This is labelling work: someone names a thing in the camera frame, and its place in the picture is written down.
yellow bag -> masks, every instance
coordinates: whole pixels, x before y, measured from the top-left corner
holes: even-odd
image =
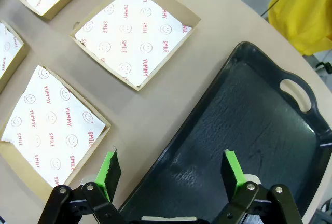
[[[301,54],[332,49],[332,0],[279,0],[268,17]]]

table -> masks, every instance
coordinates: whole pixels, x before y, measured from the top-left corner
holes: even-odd
[[[302,56],[263,18],[240,0],[178,0],[201,21],[159,73],[135,92],[96,64],[69,37],[75,22],[101,0],[72,0],[49,22],[18,0],[0,0],[0,16],[31,51],[0,95],[0,125],[24,91],[36,65],[45,65],[72,85],[113,125],[71,183],[96,174],[108,150],[118,149],[122,176],[115,196],[119,207],[186,119],[232,50],[241,41],[257,45],[281,68],[302,77],[313,89],[319,109],[332,125],[332,94]],[[332,162],[308,208],[308,223],[331,178]],[[37,223],[44,203],[0,158],[0,209],[9,224]],[[91,217],[81,223],[93,223]]]

green tape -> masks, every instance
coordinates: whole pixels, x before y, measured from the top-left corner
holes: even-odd
[[[225,155],[234,172],[234,176],[237,181],[237,184],[235,187],[235,192],[234,192],[234,194],[236,194],[238,187],[242,186],[246,182],[246,179],[242,172],[242,169],[241,169],[241,166],[237,159],[237,156],[235,155],[235,152],[232,150],[225,150]]]
[[[106,184],[105,184],[105,179],[106,179],[106,176],[107,176],[107,173],[108,173],[108,169],[109,169],[109,165],[110,165],[110,159],[112,158],[112,156],[115,154],[115,152],[108,152],[105,159],[104,159],[104,162],[98,172],[98,175],[95,179],[95,183],[98,184],[100,187],[103,188],[104,190],[104,193],[105,193],[105,196],[106,198],[109,200],[109,196],[108,196],[108,193],[107,193],[107,190],[106,190]]]

screw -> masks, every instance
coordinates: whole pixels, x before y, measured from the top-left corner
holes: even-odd
[[[92,185],[88,185],[88,186],[87,186],[87,190],[89,190],[89,191],[90,191],[90,190],[93,190],[93,186],[92,186]]]
[[[255,186],[253,184],[248,184],[247,185],[247,189],[248,190],[254,190],[255,189]]]
[[[278,187],[276,187],[276,188],[275,188],[275,190],[276,190],[276,192],[277,192],[277,193],[282,193],[282,188],[281,188],[281,187],[279,187],[279,186],[278,186]]]
[[[59,190],[60,194],[66,193],[66,191],[67,190],[65,188],[60,188],[60,190]]]

black tray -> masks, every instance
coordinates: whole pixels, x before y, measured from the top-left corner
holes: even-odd
[[[307,113],[280,89],[298,83]],[[228,203],[220,175],[223,151],[234,150],[247,174],[269,188],[286,184],[303,215],[325,172],[331,129],[311,88],[250,43],[239,44],[170,144],[120,208],[142,216],[197,216],[212,221]]]

